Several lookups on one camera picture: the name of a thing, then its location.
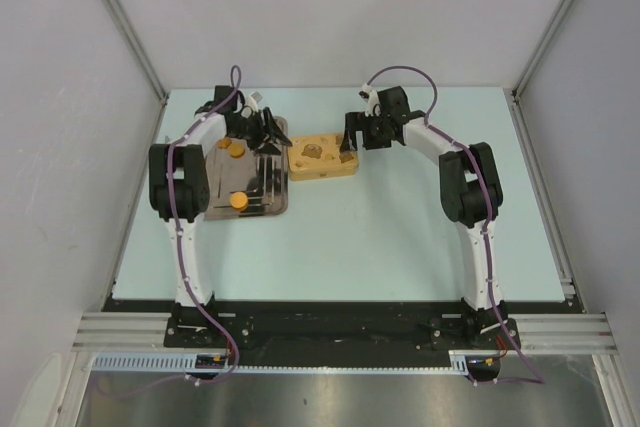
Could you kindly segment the gold cookie tin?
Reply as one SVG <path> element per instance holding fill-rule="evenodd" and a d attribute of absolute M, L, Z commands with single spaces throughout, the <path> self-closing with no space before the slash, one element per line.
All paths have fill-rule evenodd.
<path fill-rule="evenodd" d="M 296 162 L 289 167 L 289 177 L 293 181 L 318 180 L 354 175 L 358 164 L 303 164 Z"/>

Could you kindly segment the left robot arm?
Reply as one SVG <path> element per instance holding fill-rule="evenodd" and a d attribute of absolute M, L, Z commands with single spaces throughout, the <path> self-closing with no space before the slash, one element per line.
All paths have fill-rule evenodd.
<path fill-rule="evenodd" d="M 214 296 L 212 277 L 197 248 L 197 233 L 211 199 L 206 155 L 218 143 L 240 141 L 260 160 L 284 159 L 292 145 L 257 92 L 245 96 L 231 86 L 214 88 L 214 98 L 195 113 L 186 132 L 149 149 L 150 205 L 165 222 L 172 242 L 176 303 L 206 306 Z"/>

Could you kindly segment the steel tin lid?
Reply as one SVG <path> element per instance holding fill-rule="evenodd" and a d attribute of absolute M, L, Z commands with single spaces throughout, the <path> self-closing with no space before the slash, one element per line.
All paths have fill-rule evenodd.
<path fill-rule="evenodd" d="M 292 146 L 287 149 L 289 167 L 303 164 L 358 164 L 356 152 L 341 153 L 339 146 L 342 133 L 322 133 L 294 136 Z"/>

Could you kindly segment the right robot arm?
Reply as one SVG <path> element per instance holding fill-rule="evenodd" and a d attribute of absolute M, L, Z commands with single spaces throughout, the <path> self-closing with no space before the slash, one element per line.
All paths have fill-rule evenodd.
<path fill-rule="evenodd" d="M 465 268 L 461 335 L 473 348 L 493 341 L 508 314 L 497 280 L 494 226 L 504 197 L 491 147 L 466 145 L 437 127 L 422 111 L 413 111 L 400 86 L 382 91 L 361 87 L 362 112 L 345 115 L 340 151 L 355 152 L 357 135 L 366 150 L 394 142 L 431 160 L 439 171 L 439 197 L 445 216 L 455 225 Z"/>

